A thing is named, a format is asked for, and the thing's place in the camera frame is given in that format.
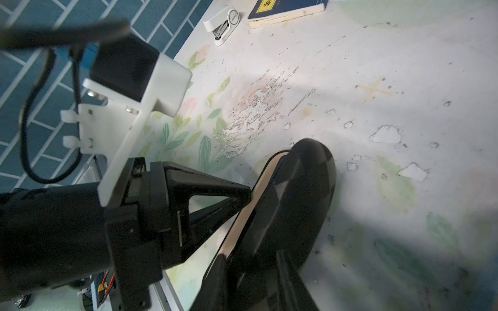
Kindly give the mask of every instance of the table surface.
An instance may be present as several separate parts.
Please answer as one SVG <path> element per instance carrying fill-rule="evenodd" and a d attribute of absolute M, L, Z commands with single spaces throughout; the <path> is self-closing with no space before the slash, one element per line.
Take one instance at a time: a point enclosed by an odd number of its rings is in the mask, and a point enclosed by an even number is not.
<path fill-rule="evenodd" d="M 301 276 L 321 310 L 490 310 L 498 3 L 329 1 L 258 29 L 255 1 L 227 3 L 241 23 L 220 47 L 195 27 L 180 114 L 152 114 L 135 153 L 252 186 L 269 155 L 319 140 L 338 181 Z M 226 229 L 168 270 L 185 309 Z"/>

